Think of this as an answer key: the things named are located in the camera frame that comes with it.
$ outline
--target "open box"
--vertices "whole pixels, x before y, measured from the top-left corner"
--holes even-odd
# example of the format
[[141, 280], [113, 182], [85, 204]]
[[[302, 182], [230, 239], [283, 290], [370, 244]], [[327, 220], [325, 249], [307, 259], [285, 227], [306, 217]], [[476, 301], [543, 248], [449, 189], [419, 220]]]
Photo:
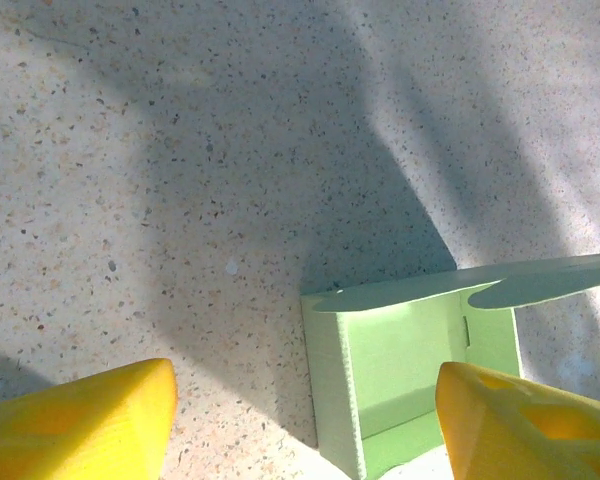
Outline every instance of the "open box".
[[443, 439], [442, 362], [519, 376], [514, 308], [600, 285], [600, 255], [361, 285], [302, 297], [321, 455], [374, 480]]

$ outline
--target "box flap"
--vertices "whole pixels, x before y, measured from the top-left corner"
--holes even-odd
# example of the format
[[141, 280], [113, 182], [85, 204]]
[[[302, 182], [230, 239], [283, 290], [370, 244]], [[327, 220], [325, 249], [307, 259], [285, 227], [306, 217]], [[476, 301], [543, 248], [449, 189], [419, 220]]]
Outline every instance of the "box flap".
[[474, 308], [524, 307], [567, 297], [600, 286], [600, 270], [569, 269], [505, 278], [469, 297]]
[[[490, 265], [434, 275], [411, 277], [397, 281], [360, 285], [338, 290], [337, 292], [318, 294], [321, 300], [314, 308], [319, 312], [361, 312], [374, 308], [386, 307], [388, 305], [397, 305], [399, 303], [434, 297], [436, 295], [464, 290], [465, 288], [488, 285], [490, 283], [500, 282], [505, 278], [511, 279], [515, 276], [533, 276], [538, 274], [553, 275], [557, 271], [562, 271], [564, 274], [571, 270], [574, 272], [600, 270], [600, 254]], [[594, 276], [595, 278], [600, 278], [600, 276], [596, 276], [595, 273], [592, 273], [591, 277], [588, 278], [593, 280]], [[549, 280], [552, 282], [555, 281], [553, 277], [547, 277], [547, 281]], [[507, 285], [508, 284], [503, 284], [499, 288], [502, 288], [504, 292], [505, 290], [509, 290]], [[600, 285], [600, 281], [581, 283], [581, 286], [578, 287], [576, 291], [573, 291], [576, 287], [574, 284], [571, 287], [571, 292], [567, 291], [565, 287], [561, 291], [565, 291], [566, 293], [561, 294], [560, 291], [558, 291], [557, 295], [556, 293], [544, 294], [539, 301], [546, 301], [551, 298], [556, 298], [556, 296], [564, 296], [565, 294], [569, 295], [571, 293], [577, 293], [577, 291], [596, 285]], [[495, 292], [494, 296], [501, 296], [501, 294], [498, 294], [498, 290]], [[485, 298], [489, 298], [492, 294], [483, 294], [481, 292], [481, 296], [478, 296], [474, 301], [481, 302], [480, 299], [482, 298], [482, 295], [485, 295]], [[497, 304], [492, 301], [487, 302], [486, 300], [484, 302], [485, 305]], [[526, 304], [524, 300], [522, 303], [516, 301], [515, 306], [524, 304]]]

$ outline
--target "terrazzo floor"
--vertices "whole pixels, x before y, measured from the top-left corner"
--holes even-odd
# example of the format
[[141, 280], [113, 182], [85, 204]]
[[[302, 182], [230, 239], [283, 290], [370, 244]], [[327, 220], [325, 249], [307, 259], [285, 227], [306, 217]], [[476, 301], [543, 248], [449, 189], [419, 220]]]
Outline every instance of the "terrazzo floor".
[[[600, 1], [0, 0], [0, 399], [169, 357], [165, 479], [343, 478], [300, 292], [588, 253]], [[600, 288], [518, 329], [600, 399]]]

